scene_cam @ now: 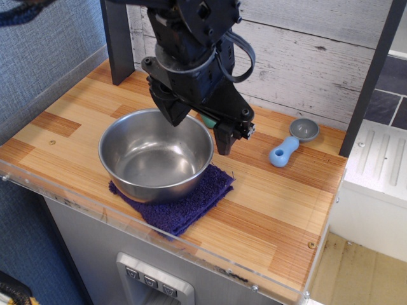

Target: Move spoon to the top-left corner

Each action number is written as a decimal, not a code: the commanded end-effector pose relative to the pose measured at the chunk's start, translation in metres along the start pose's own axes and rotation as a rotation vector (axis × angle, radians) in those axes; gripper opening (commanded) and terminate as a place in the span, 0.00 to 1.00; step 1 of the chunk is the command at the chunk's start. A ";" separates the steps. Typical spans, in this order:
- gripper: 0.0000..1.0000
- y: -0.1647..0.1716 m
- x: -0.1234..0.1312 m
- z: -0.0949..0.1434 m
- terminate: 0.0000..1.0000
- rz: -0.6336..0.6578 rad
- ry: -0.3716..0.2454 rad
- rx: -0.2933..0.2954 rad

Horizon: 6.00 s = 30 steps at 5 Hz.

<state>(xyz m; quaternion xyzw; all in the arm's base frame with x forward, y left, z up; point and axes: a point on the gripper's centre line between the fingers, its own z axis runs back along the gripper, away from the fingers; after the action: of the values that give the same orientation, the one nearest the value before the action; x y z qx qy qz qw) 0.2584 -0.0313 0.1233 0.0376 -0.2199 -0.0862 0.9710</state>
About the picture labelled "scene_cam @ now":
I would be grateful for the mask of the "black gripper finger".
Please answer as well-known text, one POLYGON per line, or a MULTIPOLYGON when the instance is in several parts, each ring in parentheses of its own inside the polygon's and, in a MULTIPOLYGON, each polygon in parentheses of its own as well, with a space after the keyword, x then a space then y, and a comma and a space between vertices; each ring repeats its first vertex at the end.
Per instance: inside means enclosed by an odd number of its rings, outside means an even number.
POLYGON ((172 126, 178 126, 191 111, 191 107, 182 103, 166 86, 150 85, 149 90, 157 108, 172 126))
POLYGON ((231 153, 231 148, 236 141, 233 137, 234 126, 226 123, 217 123, 214 127, 214 136, 217 145, 217 152, 227 156, 231 153))

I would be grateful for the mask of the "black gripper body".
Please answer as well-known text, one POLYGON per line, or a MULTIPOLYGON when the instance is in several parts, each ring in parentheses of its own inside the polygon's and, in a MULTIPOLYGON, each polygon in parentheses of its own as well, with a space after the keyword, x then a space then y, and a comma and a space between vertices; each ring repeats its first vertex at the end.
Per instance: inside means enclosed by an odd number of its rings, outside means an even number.
POLYGON ((212 50, 199 61, 184 65, 156 48, 155 57, 146 57, 142 68, 150 85, 164 85, 182 103, 210 119, 234 126, 233 137, 249 139, 255 127, 254 111, 228 78, 235 66, 233 47, 212 50))

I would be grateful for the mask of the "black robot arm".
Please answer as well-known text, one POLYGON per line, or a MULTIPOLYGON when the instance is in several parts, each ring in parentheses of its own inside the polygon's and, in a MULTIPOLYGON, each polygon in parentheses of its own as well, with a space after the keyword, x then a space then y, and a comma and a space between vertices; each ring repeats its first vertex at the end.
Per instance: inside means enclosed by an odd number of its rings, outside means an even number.
POLYGON ((215 122, 217 151, 228 155, 236 140, 254 133, 254 111, 235 84, 256 61, 252 46, 232 27, 240 1, 127 1, 147 9, 155 55, 142 61, 149 91, 172 126, 194 110, 215 122))

